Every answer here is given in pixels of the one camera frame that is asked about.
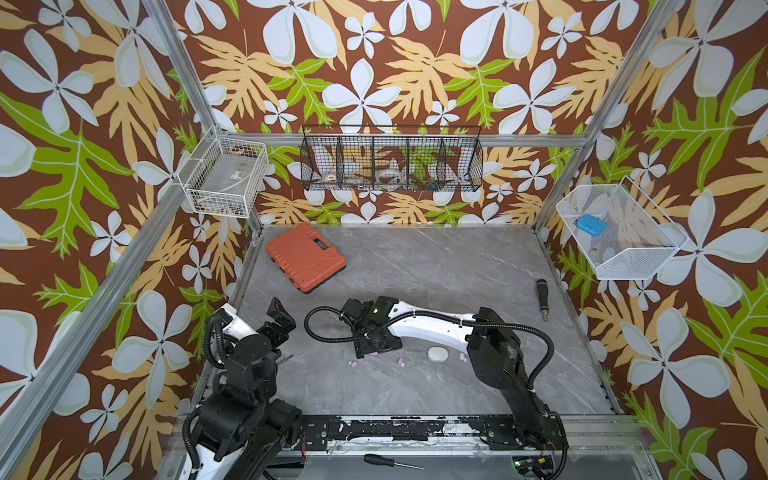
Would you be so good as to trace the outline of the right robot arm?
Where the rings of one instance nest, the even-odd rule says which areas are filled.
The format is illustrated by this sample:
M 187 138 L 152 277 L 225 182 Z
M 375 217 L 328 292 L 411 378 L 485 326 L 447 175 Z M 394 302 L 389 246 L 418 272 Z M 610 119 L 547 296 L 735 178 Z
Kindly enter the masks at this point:
M 359 359 L 399 350 L 404 338 L 461 353 L 475 377 L 499 391 L 511 409 L 506 423 L 490 422 L 480 428 L 491 449 L 565 452 L 569 448 L 562 419 L 535 390 L 537 376 L 555 353 L 552 339 L 538 328 L 507 323 L 487 307 L 451 314 L 387 296 L 367 302 L 349 299 L 340 309 L 316 307 L 304 317 L 303 327 L 322 343 L 352 343 Z

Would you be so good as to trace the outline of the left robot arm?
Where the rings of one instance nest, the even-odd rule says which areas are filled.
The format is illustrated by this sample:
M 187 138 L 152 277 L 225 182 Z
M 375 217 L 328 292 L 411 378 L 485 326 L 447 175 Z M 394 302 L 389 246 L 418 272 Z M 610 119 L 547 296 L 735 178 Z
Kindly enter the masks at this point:
M 216 376 L 182 424 L 182 479 L 272 479 L 269 465 L 299 441 L 301 410 L 274 398 L 280 346 L 296 322 L 276 297 L 266 314 L 254 329 L 226 303 L 207 320 L 204 354 Z

